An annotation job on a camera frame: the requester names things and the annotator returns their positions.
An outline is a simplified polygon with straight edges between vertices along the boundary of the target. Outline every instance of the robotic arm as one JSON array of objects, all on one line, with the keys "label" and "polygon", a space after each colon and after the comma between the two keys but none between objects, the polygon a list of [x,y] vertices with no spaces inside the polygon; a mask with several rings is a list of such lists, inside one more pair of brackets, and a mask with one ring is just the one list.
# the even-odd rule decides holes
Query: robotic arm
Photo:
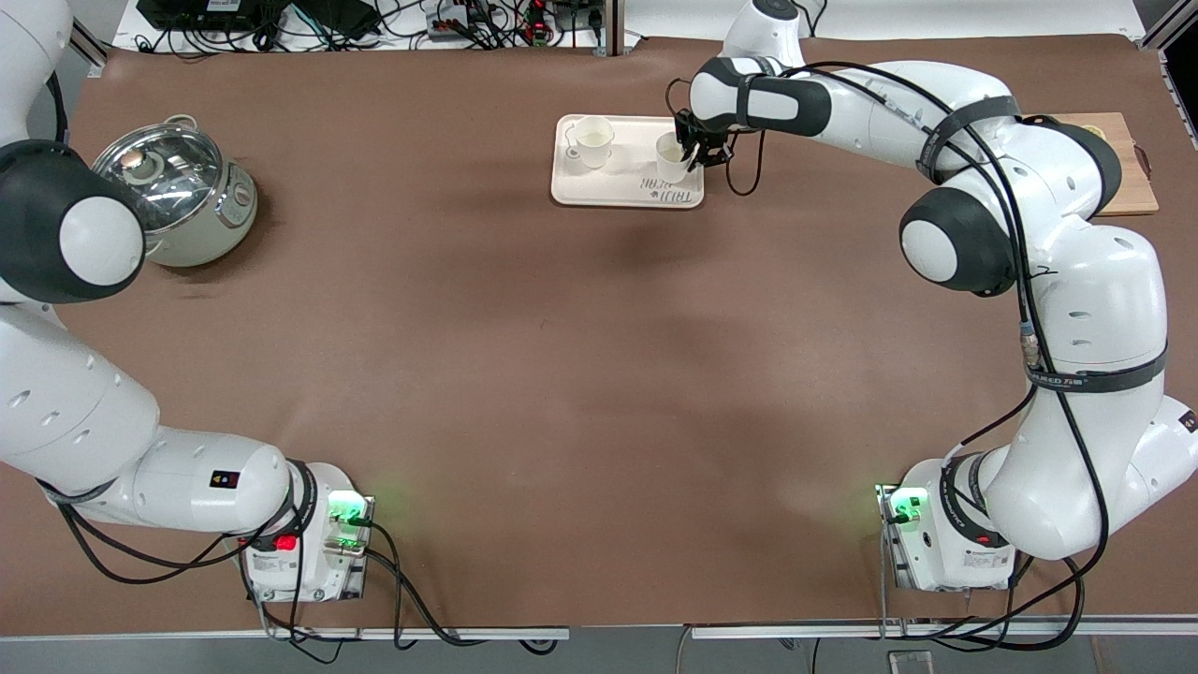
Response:
[{"label": "robotic arm", "polygon": [[[1167,320],[1156,253],[1135,231],[1088,221],[1119,188],[1114,151],[1079,127],[1027,123],[1002,81],[969,68],[805,68],[788,5],[748,2],[721,55],[695,75],[690,108],[676,115],[695,163],[724,163],[730,134],[768,129],[915,168],[937,183],[900,220],[916,273],[980,296],[1015,285],[1023,260],[1008,225],[1012,208],[1034,271],[1019,287],[1031,304],[1021,332],[1034,391],[1015,439],[921,462],[889,498],[908,583],[1003,587],[1015,548],[1061,559],[1094,546],[1100,506],[1071,425],[1101,485],[1108,533],[1198,468],[1198,420],[1163,395]],[[1014,204],[997,187],[1003,181]]]},{"label": "robotic arm", "polygon": [[141,269],[127,196],[25,117],[71,35],[62,0],[0,0],[0,461],[87,521],[244,535],[262,600],[361,591],[370,502],[328,464],[158,424],[155,397],[74,339],[52,304],[99,299]]}]

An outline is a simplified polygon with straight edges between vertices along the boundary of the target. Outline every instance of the white pot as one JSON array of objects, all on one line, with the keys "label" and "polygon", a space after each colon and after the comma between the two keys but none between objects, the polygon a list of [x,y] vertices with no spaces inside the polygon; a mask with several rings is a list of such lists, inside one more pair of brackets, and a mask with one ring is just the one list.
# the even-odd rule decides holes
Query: white pot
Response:
[{"label": "white pot", "polygon": [[146,259],[161,265],[219,257],[246,237],[258,214],[253,178],[188,115],[126,134],[92,170],[128,189],[146,235]]}]

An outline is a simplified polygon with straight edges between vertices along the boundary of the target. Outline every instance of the white cup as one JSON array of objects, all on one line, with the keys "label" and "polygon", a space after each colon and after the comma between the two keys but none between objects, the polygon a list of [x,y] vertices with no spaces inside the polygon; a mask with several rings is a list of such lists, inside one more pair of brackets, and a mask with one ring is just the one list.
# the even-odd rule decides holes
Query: white cup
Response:
[{"label": "white cup", "polygon": [[587,168],[601,168],[611,156],[611,141],[615,139],[616,129],[611,127],[607,117],[595,115],[582,117],[565,129],[565,141],[569,144],[565,156],[581,160]]},{"label": "white cup", "polygon": [[662,133],[658,138],[657,154],[658,177],[670,184],[678,184],[686,177],[690,159],[683,156],[682,145],[678,142],[674,132]]}]

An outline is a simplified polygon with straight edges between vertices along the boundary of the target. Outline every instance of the pot lid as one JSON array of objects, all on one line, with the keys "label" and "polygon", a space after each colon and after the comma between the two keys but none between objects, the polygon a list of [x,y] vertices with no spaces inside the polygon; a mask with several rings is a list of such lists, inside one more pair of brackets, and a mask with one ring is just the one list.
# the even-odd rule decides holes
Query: pot lid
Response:
[{"label": "pot lid", "polygon": [[180,224],[204,207],[218,187],[223,163],[206,134],[167,122],[113,142],[92,170],[133,194],[141,229],[149,232]]}]

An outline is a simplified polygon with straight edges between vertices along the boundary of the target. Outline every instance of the pot handle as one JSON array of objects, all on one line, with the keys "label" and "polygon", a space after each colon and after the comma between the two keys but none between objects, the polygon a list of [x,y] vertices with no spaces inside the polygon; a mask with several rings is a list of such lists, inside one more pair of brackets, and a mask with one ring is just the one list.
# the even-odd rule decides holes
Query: pot handle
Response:
[{"label": "pot handle", "polygon": [[186,126],[192,130],[200,129],[200,123],[195,121],[195,117],[193,117],[192,115],[170,115],[163,123],[177,123],[181,126]]}]

